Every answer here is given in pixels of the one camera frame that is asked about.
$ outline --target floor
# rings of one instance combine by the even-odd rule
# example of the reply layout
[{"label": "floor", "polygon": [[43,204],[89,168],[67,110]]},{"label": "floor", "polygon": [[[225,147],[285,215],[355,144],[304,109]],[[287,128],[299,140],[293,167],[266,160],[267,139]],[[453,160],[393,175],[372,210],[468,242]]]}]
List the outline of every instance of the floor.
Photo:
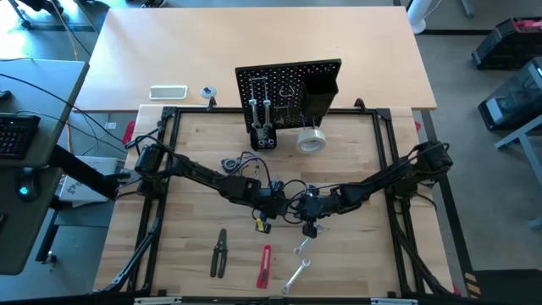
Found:
[{"label": "floor", "polygon": [[[96,43],[97,33],[80,13],[79,7],[70,0],[62,0],[68,23],[89,52]],[[489,30],[512,16],[542,15],[537,0],[473,0],[475,16],[463,16],[459,0],[442,1],[427,18],[429,29]],[[85,3],[91,21],[101,26],[109,7],[138,7],[141,1],[125,3],[121,0]],[[373,6],[393,5],[391,0],[169,0],[168,7],[245,7],[245,6]],[[47,13],[36,13],[24,8],[36,30],[27,31],[8,2],[0,2],[0,58],[28,56],[33,58],[73,60],[65,31],[58,30],[60,23]],[[542,188],[534,178],[527,159],[519,147],[497,151],[494,143],[503,135],[484,128],[476,106],[496,87],[512,75],[506,71],[478,71],[470,62],[471,51],[484,39],[483,36],[417,36],[429,81],[434,90],[438,109],[432,118],[438,137],[451,144],[450,155],[454,160],[449,173],[457,210],[461,219],[468,251],[476,270],[481,269],[535,269],[542,268],[542,231],[530,230],[527,220],[542,216]],[[79,60],[89,55],[77,46]],[[415,113],[422,122],[419,113]],[[93,114],[99,123],[116,122],[111,130],[116,136],[124,134],[128,121],[134,114]],[[72,114],[72,124],[91,132],[80,115]],[[420,140],[425,138],[420,130]],[[92,139],[73,131],[73,147],[81,154],[94,145]],[[59,143],[65,145],[65,135]],[[100,146],[90,150],[90,155],[124,158],[116,151]],[[438,189],[434,191],[437,202],[441,234],[451,266],[452,279],[460,289],[462,275],[456,259],[451,232]],[[0,301],[81,294],[91,291],[97,272],[107,226],[96,223],[97,215],[110,213],[111,206],[92,207],[93,215],[73,217],[65,214],[53,244],[59,255],[56,267],[41,265],[29,259],[25,271],[18,276],[0,276]],[[40,285],[29,286],[30,279]]]}]

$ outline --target gray desk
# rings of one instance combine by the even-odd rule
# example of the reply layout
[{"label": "gray desk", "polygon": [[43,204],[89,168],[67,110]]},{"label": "gray desk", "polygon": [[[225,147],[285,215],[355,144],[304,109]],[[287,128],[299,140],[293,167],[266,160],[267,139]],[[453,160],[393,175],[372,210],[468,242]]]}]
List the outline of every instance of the gray desk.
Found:
[{"label": "gray desk", "polygon": [[[85,78],[88,64],[45,60],[0,62],[0,73],[26,80],[73,104]],[[0,112],[29,109],[66,120],[71,107],[54,97],[15,80],[0,76],[0,88],[13,93],[0,103]],[[36,236],[62,174],[61,169],[46,168],[40,173],[41,195],[34,202],[22,202],[15,193],[14,177],[20,166],[40,168],[47,164],[64,124],[42,117],[25,160],[0,161],[0,213],[7,219],[0,228],[0,275],[20,273],[28,259]]]}]

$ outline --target wooden table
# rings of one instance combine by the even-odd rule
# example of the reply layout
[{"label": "wooden table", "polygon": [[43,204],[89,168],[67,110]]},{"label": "wooden table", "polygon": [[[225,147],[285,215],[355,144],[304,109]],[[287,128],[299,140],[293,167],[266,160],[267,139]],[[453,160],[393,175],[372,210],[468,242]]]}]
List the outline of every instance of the wooden table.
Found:
[{"label": "wooden table", "polygon": [[112,8],[76,105],[135,112],[151,86],[187,85],[184,104],[207,103],[200,91],[215,86],[219,106],[239,107],[236,67],[332,58],[342,59],[334,108],[359,97],[436,108],[403,7]]},{"label": "wooden table", "polygon": [[[161,113],[160,106],[141,106],[135,135],[151,130]],[[412,110],[396,108],[392,109],[392,115],[399,153],[404,155],[418,143]],[[380,170],[370,117],[327,115],[322,130],[328,145],[312,156],[295,152],[297,130],[279,130],[279,147],[259,153],[266,160],[271,176],[281,180],[297,178],[321,186],[363,180]],[[219,170],[220,159],[239,156],[243,150],[250,150],[250,145],[241,114],[182,115],[177,153]],[[136,160],[136,153],[131,150],[126,166],[133,168]],[[264,173],[259,177],[265,180]],[[170,295],[208,297],[280,295],[280,287],[300,264],[293,254],[294,247],[305,238],[299,225],[288,225],[282,219],[271,220],[273,229],[265,235],[254,230],[250,208],[232,204],[210,188],[174,177],[169,189],[154,292],[167,289]],[[292,184],[286,188],[286,195],[297,191]],[[428,190],[420,192],[430,196]],[[143,197],[137,195],[117,201],[97,274],[97,289],[105,287],[133,253],[142,204]],[[411,214],[420,256],[442,285],[451,290],[434,207],[414,197]],[[387,291],[399,291],[383,192],[373,194],[360,209],[322,219],[321,224],[326,231],[306,250],[312,265],[292,286],[291,296],[385,297]],[[209,277],[209,270],[221,228],[228,231],[229,252],[225,276],[218,279]],[[272,247],[270,280],[267,290],[258,290],[256,279],[265,244]],[[143,278],[146,263],[144,259],[139,279]],[[408,259],[406,268],[414,287]]]}]

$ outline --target red utility knife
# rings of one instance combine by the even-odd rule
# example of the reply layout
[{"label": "red utility knife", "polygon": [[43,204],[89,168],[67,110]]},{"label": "red utility knife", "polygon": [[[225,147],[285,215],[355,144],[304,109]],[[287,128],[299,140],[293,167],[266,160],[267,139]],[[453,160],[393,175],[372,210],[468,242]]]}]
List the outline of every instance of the red utility knife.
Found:
[{"label": "red utility knife", "polygon": [[256,288],[267,289],[269,279],[269,261],[271,259],[271,246],[263,246],[262,262],[260,263],[260,275],[257,277]]}]

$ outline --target tape roll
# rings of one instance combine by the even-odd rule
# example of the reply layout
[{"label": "tape roll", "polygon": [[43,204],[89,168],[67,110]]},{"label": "tape roll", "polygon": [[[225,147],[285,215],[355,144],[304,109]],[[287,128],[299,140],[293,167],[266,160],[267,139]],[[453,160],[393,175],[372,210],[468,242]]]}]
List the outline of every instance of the tape roll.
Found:
[{"label": "tape roll", "polygon": [[325,134],[318,129],[304,130],[297,135],[298,153],[317,153],[325,147]]}]

